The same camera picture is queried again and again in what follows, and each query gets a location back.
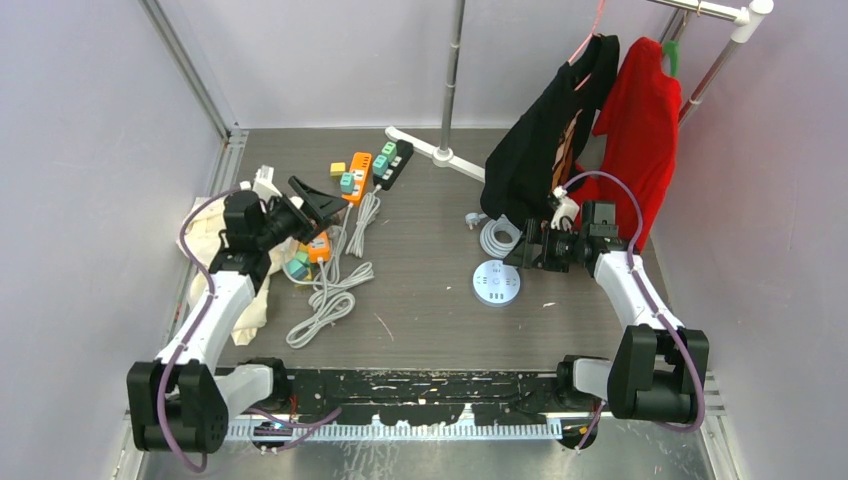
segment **white cable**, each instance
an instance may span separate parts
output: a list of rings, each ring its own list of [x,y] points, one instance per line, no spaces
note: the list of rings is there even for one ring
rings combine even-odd
[[[488,218],[485,214],[469,213],[465,216],[465,223],[468,228],[473,229],[475,225],[480,223],[480,220]],[[509,235],[508,242],[502,242],[495,237],[498,232],[505,232]],[[501,216],[497,220],[489,220],[480,231],[480,246],[483,251],[493,258],[504,258],[518,243],[518,238],[521,236],[521,231],[515,227],[506,216]]]
[[[356,229],[353,235],[350,236],[350,244],[347,246],[346,254],[353,254],[357,258],[362,258],[365,252],[365,227],[377,218],[377,213],[380,211],[380,198],[375,195],[380,191],[380,186],[374,189],[373,192],[368,192],[362,197],[362,202],[359,204],[359,214],[356,217]]]
[[[331,227],[331,236],[337,235],[337,238],[335,242],[332,239],[330,241],[332,250],[330,261],[327,262],[326,269],[323,261],[318,262],[319,272],[313,281],[296,280],[287,268],[283,267],[282,269],[292,282],[298,285],[311,285],[312,289],[315,290],[308,302],[315,313],[295,325],[286,335],[286,343],[292,348],[305,347],[322,328],[349,314],[356,305],[356,298],[348,290],[374,279],[374,269],[371,262],[365,262],[356,267],[347,278],[339,281],[341,277],[339,258],[347,241],[346,228],[351,207],[348,207],[347,212],[345,212],[342,226]]]

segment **red shirt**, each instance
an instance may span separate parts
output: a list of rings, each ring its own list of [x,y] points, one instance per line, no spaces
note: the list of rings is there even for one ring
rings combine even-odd
[[[596,136],[607,135],[601,170],[624,182],[639,202],[644,221],[636,242],[640,250],[671,183],[677,153],[682,93],[680,83],[663,72],[662,57],[662,46],[650,38],[640,38],[630,47],[592,130]],[[619,236],[629,240],[635,235],[633,204],[611,180],[587,178],[568,196],[578,205],[586,200],[614,202]]]

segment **robotic arm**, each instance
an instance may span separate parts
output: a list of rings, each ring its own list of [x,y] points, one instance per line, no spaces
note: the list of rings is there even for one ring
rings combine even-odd
[[[644,275],[641,276],[644,280],[636,278],[643,270],[642,258],[634,254],[630,268],[627,244],[618,238],[614,204],[584,203],[581,229],[573,232],[563,229],[576,213],[567,202],[573,204],[567,197],[552,195],[555,215],[564,212],[557,217],[562,221],[554,225],[527,220],[518,243],[504,263],[555,272],[567,272],[571,264],[582,265],[609,296],[624,327],[624,336],[612,362],[567,356],[560,364],[558,376],[574,390],[606,400],[616,418],[693,423],[698,413],[693,380],[703,387],[709,355],[707,337],[700,330],[684,328]],[[646,287],[658,312],[652,311],[638,280]],[[697,379],[690,375],[657,313],[668,320],[683,340]],[[656,369],[657,357],[662,357],[671,368]]]
[[[286,369],[279,359],[254,359],[225,377],[213,376],[229,333],[268,273],[270,250],[290,237],[308,243],[348,205],[297,177],[291,177],[289,185],[302,205],[296,206],[286,196],[270,195],[257,185],[255,191],[240,190],[225,198],[226,230],[220,234],[221,248],[209,267],[215,292],[208,309],[204,312],[204,302],[198,302],[156,358],[136,362],[127,374],[133,440],[139,450],[170,450],[159,423],[156,396],[176,352],[180,353],[167,384],[172,395],[165,408],[171,434],[183,451],[217,451],[233,417],[266,398],[290,396]],[[209,295],[207,289],[204,297]],[[202,322],[195,325],[199,316]]]

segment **black power strip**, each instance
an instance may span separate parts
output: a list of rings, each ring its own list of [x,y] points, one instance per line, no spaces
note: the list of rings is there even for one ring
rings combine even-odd
[[[412,144],[407,141],[398,140],[395,145],[397,145],[398,153],[397,156],[392,159],[391,163],[389,163],[389,169],[386,170],[386,173],[380,176],[372,171],[371,174],[372,182],[374,185],[379,185],[381,190],[388,191],[392,188],[395,180],[397,180],[400,176],[400,172],[403,171],[403,168],[406,167],[409,159],[412,158],[412,154],[415,153],[415,149],[412,148]]]

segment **gray floor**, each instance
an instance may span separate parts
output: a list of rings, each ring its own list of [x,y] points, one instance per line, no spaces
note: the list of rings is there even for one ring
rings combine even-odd
[[[434,130],[418,132],[431,142],[438,138]],[[482,165],[504,133],[458,130],[452,145]],[[357,151],[374,153],[385,142],[382,130],[251,131],[239,178],[253,178],[266,164],[275,167],[279,186],[297,175],[338,193],[330,163],[349,161]],[[484,306],[474,297],[471,274],[488,257],[478,243],[479,229],[469,231],[463,218],[480,211],[481,190],[475,180],[413,157],[395,187],[378,194],[383,206],[365,242],[365,260],[374,263],[376,279],[353,290],[354,311],[294,350],[285,336],[312,314],[306,304],[311,290],[276,274],[268,324],[249,346],[228,345],[222,365],[273,356],[291,367],[550,370],[565,354],[613,356],[621,326],[606,294],[585,271],[522,271],[521,292],[505,308]],[[653,249],[643,258],[664,294]],[[343,273],[362,261],[344,256]],[[546,303],[554,305],[543,307]]]

